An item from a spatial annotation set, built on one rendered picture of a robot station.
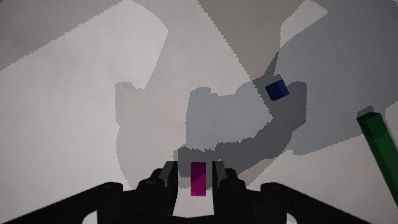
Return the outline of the dark green rod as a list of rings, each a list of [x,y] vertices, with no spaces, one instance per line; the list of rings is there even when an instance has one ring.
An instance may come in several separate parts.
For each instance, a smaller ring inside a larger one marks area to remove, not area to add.
[[[398,207],[398,151],[380,113],[356,118]]]

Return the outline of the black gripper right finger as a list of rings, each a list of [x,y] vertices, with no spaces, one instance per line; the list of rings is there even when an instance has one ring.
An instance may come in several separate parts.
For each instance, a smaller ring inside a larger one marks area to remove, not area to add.
[[[287,224],[287,213],[297,224],[372,224],[277,182],[246,189],[223,161],[212,161],[212,196],[212,224]]]

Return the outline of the small dark blue cube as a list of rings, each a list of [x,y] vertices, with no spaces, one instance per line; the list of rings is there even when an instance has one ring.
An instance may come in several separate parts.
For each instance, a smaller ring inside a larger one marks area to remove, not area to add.
[[[276,101],[289,94],[289,91],[283,80],[278,80],[265,87],[270,99]]]

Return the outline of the magenta rod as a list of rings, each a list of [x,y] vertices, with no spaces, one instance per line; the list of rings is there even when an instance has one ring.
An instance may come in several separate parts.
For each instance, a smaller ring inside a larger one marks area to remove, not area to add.
[[[206,162],[191,162],[191,196],[206,196]]]

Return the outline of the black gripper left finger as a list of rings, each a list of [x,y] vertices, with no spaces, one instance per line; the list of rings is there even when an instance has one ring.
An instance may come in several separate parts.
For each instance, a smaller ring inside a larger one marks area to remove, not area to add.
[[[95,211],[97,224],[159,224],[173,215],[177,195],[178,161],[166,161],[135,190],[106,182],[2,224],[82,224]]]

